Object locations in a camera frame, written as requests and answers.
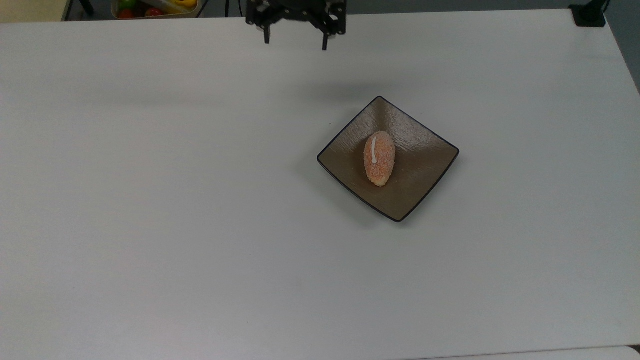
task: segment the yellow fruit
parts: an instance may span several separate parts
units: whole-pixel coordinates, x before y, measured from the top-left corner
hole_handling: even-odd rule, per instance
[[[185,8],[192,8],[198,4],[198,0],[173,0],[173,3]]]

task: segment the red fruit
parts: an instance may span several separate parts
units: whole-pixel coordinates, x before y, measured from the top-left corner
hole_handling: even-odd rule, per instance
[[[162,10],[156,9],[156,8],[150,8],[145,13],[145,16],[160,16],[160,15],[164,15],[164,13],[162,12]]]
[[[118,14],[118,19],[133,19],[133,12],[131,9],[124,9]]]

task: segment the white icing stripe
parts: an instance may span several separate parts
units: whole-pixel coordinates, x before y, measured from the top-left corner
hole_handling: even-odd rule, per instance
[[[373,137],[373,140],[371,140],[371,163],[378,163],[378,160],[376,160],[376,139],[377,136]]]

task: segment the fruit basket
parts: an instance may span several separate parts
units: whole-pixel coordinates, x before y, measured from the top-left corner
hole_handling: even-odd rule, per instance
[[[111,14],[119,20],[197,17],[201,0],[111,0]]]

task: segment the plate rim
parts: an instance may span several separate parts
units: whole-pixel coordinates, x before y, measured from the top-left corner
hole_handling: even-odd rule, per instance
[[[406,214],[404,214],[404,216],[402,218],[395,219],[392,218],[390,215],[382,212],[382,210],[376,208],[375,206],[373,206],[372,204],[370,204],[368,201],[366,201],[365,199],[363,199],[361,196],[359,196],[356,192],[354,192],[350,187],[348,187],[345,183],[343,183],[340,179],[338,179],[333,172],[331,172],[331,170],[329,170],[324,164],[323,162],[320,160],[320,156],[322,156],[322,154],[324,154],[324,152],[329,148],[329,146],[331,146],[331,144],[333,144],[333,142],[338,139],[338,136],[340,136],[340,134],[342,134],[359,116],[360,114],[362,114],[371,104],[373,104],[376,100],[378,99],[382,99],[383,101],[387,102],[389,105],[393,106],[394,108],[398,109],[401,113],[405,114],[409,119],[415,121],[416,123],[420,124],[420,126],[422,126],[424,129],[426,129],[427,131],[429,131],[430,133],[434,134],[435,136],[437,136],[439,139],[441,139],[442,141],[444,141],[445,143],[447,143],[449,146],[451,146],[452,148],[456,149],[456,154],[454,155],[453,159],[451,160],[451,162],[447,165],[447,168],[444,169],[444,171],[440,174],[440,177],[438,177],[438,179],[433,183],[433,186],[431,186],[431,188],[429,190],[427,190],[426,193],[424,193],[424,195],[422,196],[422,198],[420,198],[420,200],[418,202],[416,202],[416,204],[409,210],[407,211]],[[345,187],[347,190],[349,190],[350,193],[352,193],[353,195],[355,195],[355,197],[357,197],[358,199],[360,199],[362,202],[364,202],[365,204],[369,205],[370,208],[372,208],[373,210],[377,211],[378,213],[384,215],[386,218],[391,219],[391,221],[393,222],[402,222],[404,219],[406,219],[406,217],[409,216],[409,214],[413,213],[413,210],[415,210],[418,205],[420,205],[422,203],[422,201],[427,197],[427,195],[429,195],[431,193],[431,191],[433,190],[433,188],[436,187],[436,185],[440,182],[440,180],[443,178],[444,174],[447,173],[447,171],[449,171],[449,168],[451,168],[451,165],[453,165],[454,161],[456,161],[456,159],[458,158],[458,155],[460,155],[460,149],[453,145],[452,143],[448,142],[447,140],[445,140],[444,138],[442,138],[440,135],[436,134],[435,132],[433,132],[433,130],[431,130],[430,128],[426,127],[423,123],[419,122],[418,120],[415,120],[411,115],[405,113],[401,108],[398,108],[396,105],[394,105],[392,102],[390,102],[389,100],[385,99],[383,96],[379,95],[376,96],[375,99],[373,99],[369,104],[367,104],[367,106],[365,106],[362,110],[360,110],[360,112],[358,113],[358,115],[356,115],[355,117],[353,117],[353,119],[351,119],[351,121],[349,121],[343,128],[342,130],[340,130],[339,133],[337,133],[337,135],[335,135],[333,137],[333,139],[324,147],[324,149],[322,149],[322,151],[316,156],[316,160],[317,162],[338,182],[340,183],[343,187]]]

